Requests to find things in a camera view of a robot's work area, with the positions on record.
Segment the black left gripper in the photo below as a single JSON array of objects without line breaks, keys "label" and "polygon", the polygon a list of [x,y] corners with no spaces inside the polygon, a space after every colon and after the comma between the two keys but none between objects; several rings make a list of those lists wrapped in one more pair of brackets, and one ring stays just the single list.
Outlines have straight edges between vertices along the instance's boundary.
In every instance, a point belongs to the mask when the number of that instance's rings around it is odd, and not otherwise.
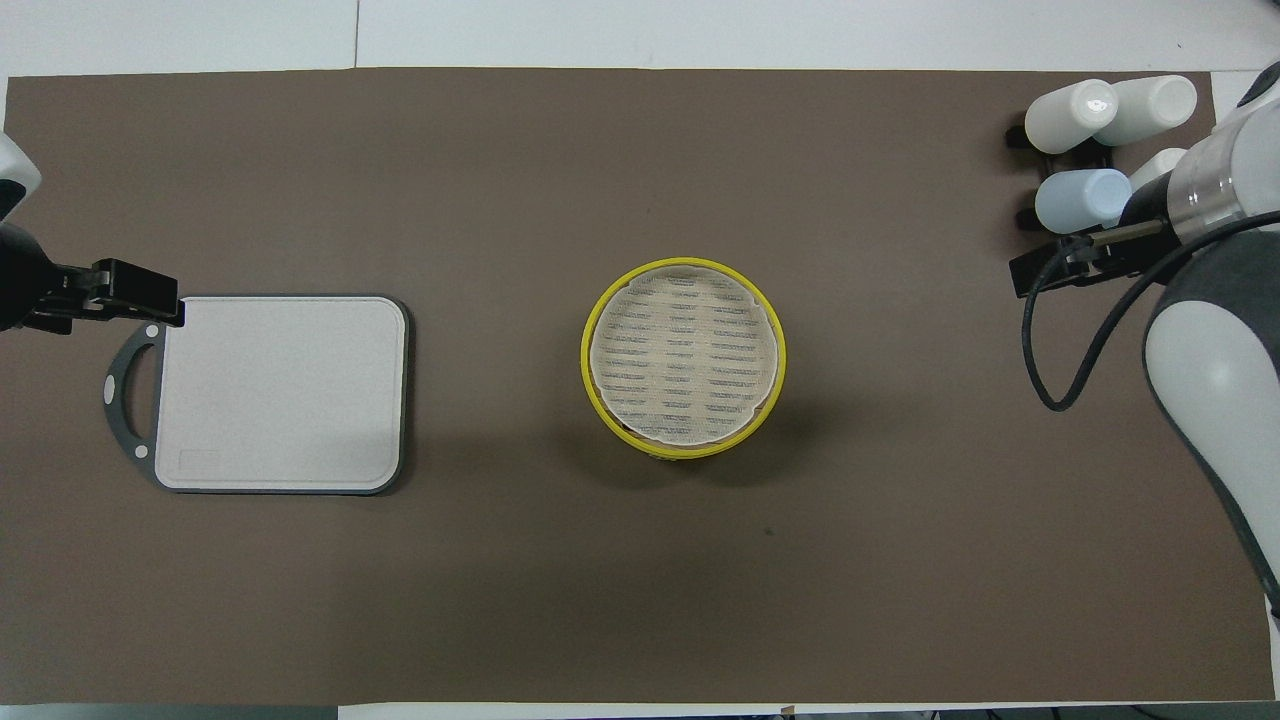
[{"label": "black left gripper", "polygon": [[[84,278],[90,273],[90,304]],[[51,261],[19,227],[1,228],[1,329],[69,336],[78,320],[131,319],[169,327],[186,324],[186,304],[170,275],[115,258],[91,272]]]}]

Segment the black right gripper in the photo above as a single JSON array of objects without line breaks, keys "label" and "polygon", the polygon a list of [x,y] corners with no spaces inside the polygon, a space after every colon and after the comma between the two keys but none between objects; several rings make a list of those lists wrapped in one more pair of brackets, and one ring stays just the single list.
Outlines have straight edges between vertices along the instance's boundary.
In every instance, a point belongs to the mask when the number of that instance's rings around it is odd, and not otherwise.
[{"label": "black right gripper", "polygon": [[1041,290],[1075,284],[1085,277],[1085,287],[1111,281],[1137,279],[1152,270],[1157,260],[1179,246],[1169,210],[1172,173],[1142,184],[1128,200],[1114,228],[1101,231],[1102,240],[1091,247],[1091,264],[1078,252],[1064,252],[1066,245],[1042,245],[1007,261],[1016,299],[1030,295],[1041,279]]}]

